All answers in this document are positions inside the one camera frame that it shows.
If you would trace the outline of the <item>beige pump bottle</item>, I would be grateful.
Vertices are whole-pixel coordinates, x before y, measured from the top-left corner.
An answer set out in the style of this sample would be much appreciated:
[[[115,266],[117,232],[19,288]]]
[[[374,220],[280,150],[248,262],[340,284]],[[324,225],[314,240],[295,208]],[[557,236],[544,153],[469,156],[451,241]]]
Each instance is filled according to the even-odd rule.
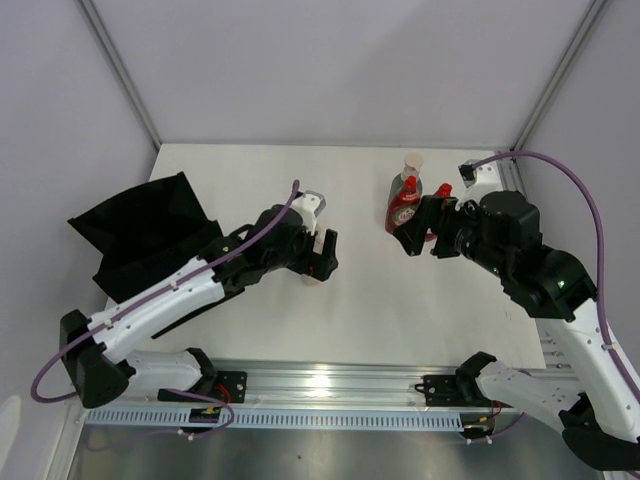
[[[322,250],[323,250],[323,246],[324,246],[324,240],[325,240],[325,231],[324,230],[317,230],[316,231],[316,236],[315,236],[315,240],[314,240],[314,245],[313,245],[313,252],[316,254],[321,254]],[[320,281],[308,276],[308,275],[302,275],[301,276],[301,282],[303,285],[308,286],[308,287],[315,287],[318,286],[320,284]]]

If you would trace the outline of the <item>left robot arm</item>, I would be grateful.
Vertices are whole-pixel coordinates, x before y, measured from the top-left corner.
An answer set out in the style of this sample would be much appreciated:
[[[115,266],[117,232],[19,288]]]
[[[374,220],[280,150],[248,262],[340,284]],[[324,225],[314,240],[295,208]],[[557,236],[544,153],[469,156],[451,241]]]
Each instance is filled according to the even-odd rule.
[[[78,310],[66,314],[62,363],[82,405],[93,409],[122,395],[208,399],[219,373],[201,349],[162,353],[140,345],[242,294],[272,271],[328,280],[338,267],[337,240],[334,230],[318,234],[299,210],[275,205],[253,225],[215,234],[184,266],[134,297],[91,317]]]

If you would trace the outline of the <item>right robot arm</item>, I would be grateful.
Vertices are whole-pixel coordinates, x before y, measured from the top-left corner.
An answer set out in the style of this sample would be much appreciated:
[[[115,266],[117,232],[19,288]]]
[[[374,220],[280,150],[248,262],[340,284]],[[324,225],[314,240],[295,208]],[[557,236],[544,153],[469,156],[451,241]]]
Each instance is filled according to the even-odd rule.
[[[586,269],[570,253],[544,245],[539,217],[513,191],[465,203],[425,196],[393,235],[416,256],[433,233],[433,256],[463,256],[495,275],[509,299],[545,325],[580,383],[577,390],[555,387],[478,352],[456,370],[463,402],[517,408],[558,432],[596,470],[638,471],[639,401],[618,370],[625,357],[605,345],[608,329],[598,322],[597,289]]]

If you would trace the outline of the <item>black canvas bag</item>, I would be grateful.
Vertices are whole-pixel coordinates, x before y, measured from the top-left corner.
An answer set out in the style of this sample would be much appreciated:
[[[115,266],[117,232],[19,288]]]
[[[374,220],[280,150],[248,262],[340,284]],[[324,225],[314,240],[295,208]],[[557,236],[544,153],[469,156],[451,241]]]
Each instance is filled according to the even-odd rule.
[[[102,254],[95,283],[122,303],[222,236],[183,173],[123,191],[68,220]]]

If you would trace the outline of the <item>red dish soap bottle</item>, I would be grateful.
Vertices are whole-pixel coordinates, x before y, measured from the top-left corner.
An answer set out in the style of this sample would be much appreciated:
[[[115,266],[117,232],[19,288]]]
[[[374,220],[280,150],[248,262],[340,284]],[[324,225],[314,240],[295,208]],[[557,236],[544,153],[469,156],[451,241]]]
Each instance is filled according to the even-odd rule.
[[[397,175],[392,182],[387,202],[385,230],[394,230],[409,221],[418,208],[422,196],[422,186],[418,177],[409,175],[405,179]]]

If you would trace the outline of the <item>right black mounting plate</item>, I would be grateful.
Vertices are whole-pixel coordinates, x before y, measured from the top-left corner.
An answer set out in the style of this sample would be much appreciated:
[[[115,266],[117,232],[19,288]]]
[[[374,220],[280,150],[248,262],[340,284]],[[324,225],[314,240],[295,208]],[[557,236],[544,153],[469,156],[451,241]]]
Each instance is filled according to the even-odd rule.
[[[461,390],[455,375],[424,375],[413,389],[428,407],[490,407],[491,401],[478,392]]]

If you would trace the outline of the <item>black mounting plate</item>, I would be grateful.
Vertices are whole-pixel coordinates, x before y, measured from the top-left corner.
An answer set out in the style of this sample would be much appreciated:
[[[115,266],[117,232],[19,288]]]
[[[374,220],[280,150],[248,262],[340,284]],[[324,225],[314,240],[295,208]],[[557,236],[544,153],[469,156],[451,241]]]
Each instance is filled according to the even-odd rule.
[[[201,374],[180,379],[174,386],[159,389],[155,398],[161,402],[194,403],[196,398],[185,392],[220,400],[227,404],[245,401],[247,373],[244,371],[219,371],[216,375]]]
[[[490,407],[491,401],[478,392],[461,390],[455,375],[424,375],[413,389],[428,407]]]

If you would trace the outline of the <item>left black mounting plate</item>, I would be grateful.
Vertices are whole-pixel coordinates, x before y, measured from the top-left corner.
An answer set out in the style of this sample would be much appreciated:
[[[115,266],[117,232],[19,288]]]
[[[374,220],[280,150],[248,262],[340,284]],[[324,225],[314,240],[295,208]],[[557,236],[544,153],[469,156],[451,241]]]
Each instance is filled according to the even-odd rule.
[[[196,398],[185,392],[220,400],[227,404],[245,401],[247,373],[244,371],[219,371],[216,375],[201,374],[180,379],[174,386],[159,389],[155,398],[161,402],[194,403]]]

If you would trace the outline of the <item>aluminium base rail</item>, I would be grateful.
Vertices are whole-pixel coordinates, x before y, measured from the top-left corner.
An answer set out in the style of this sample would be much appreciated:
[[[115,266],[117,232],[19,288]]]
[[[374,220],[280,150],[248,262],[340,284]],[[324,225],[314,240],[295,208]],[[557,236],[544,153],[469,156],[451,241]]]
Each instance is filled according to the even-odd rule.
[[[360,366],[292,362],[217,361],[197,349],[163,354],[136,352],[113,365],[79,368],[73,385],[88,409],[116,400],[148,400],[178,380],[219,371],[247,373],[245,401],[233,405],[304,409],[403,410],[428,407],[413,386],[424,375],[455,375],[453,367]]]

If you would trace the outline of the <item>right frame post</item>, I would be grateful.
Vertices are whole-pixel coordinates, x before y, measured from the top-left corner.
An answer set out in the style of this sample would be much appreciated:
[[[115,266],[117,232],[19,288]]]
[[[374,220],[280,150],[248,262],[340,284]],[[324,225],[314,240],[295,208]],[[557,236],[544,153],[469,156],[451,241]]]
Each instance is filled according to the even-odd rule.
[[[532,138],[611,4],[612,1],[610,0],[592,0],[589,2],[585,13],[579,20],[541,93],[538,95],[534,106],[511,144],[511,151],[521,150]]]

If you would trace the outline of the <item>frame post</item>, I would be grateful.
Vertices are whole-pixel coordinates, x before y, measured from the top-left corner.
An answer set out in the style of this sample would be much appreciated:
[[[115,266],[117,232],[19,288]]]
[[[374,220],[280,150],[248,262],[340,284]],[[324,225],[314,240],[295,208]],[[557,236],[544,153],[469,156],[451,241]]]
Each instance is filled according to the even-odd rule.
[[[612,1],[610,0],[592,0],[589,2],[585,13],[579,20],[541,93],[538,95],[534,106],[511,144],[511,151],[521,150],[532,138],[611,4]]]
[[[93,36],[104,60],[118,84],[129,109],[135,116],[147,140],[158,152],[162,146],[161,136],[131,78],[128,69],[102,19],[96,4],[91,0],[77,0],[75,4]]]

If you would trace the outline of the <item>left frame post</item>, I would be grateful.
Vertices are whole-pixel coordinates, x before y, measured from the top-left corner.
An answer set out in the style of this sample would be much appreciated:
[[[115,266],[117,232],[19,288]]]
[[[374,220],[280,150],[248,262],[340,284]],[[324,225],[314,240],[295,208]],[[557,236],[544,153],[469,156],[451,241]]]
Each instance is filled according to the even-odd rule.
[[[96,4],[91,0],[77,0],[75,4],[93,36],[104,60],[118,84],[129,109],[135,116],[147,140],[158,152],[162,146],[161,136],[131,78],[128,69],[102,19]]]

